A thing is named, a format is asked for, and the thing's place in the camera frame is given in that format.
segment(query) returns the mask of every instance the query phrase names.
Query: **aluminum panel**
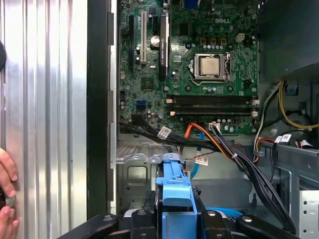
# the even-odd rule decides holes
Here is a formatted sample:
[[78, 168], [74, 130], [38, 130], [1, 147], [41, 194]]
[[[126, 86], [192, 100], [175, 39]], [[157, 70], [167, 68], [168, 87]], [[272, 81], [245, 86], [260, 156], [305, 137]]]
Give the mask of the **aluminum panel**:
[[87, 1], [1, 0], [1, 147], [14, 159], [19, 239], [86, 221]]

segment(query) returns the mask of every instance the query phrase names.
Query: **pci express slot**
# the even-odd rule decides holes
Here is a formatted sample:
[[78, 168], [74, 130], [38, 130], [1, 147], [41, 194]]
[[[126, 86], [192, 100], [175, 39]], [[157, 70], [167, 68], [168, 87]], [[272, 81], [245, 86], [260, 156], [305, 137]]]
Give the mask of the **pci express slot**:
[[129, 70], [134, 69], [134, 16], [129, 16], [129, 46], [128, 46], [128, 57], [129, 57]]
[[163, 13], [160, 16], [160, 44], [159, 44], [159, 79], [166, 80], [168, 74], [168, 37], [169, 37], [169, 22], [168, 13]]

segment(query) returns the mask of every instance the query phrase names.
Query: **yellow wire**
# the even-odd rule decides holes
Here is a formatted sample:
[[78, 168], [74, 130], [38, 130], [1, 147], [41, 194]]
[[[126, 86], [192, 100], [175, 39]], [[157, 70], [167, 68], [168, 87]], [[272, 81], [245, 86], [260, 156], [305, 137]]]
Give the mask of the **yellow wire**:
[[281, 114], [283, 115], [283, 118], [287, 121], [287, 123], [291, 124], [292, 126], [294, 126], [296, 128], [301, 128], [301, 129], [318, 128], [319, 123], [314, 124], [314, 125], [301, 125], [301, 124], [295, 123], [295, 122], [291, 121], [290, 119], [288, 119], [288, 117], [285, 113], [285, 107], [284, 107], [284, 87], [285, 87], [285, 83], [282, 82], [279, 86], [278, 100], [279, 100], [279, 108], [280, 108]]

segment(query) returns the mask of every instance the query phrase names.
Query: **dell logo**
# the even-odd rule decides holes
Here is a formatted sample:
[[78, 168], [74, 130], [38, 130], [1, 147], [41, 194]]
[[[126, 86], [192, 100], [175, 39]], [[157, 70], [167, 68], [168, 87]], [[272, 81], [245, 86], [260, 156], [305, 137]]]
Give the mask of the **dell logo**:
[[230, 24], [230, 20], [228, 18], [216, 18], [215, 23], [225, 23]]

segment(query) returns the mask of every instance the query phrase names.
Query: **blue sata port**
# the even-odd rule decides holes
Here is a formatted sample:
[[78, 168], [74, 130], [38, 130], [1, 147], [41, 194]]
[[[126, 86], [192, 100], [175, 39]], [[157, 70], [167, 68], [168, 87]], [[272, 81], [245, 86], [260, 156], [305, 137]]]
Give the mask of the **blue sata port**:
[[146, 101], [136, 101], [135, 105], [136, 105], [136, 109], [138, 111], [146, 110]]

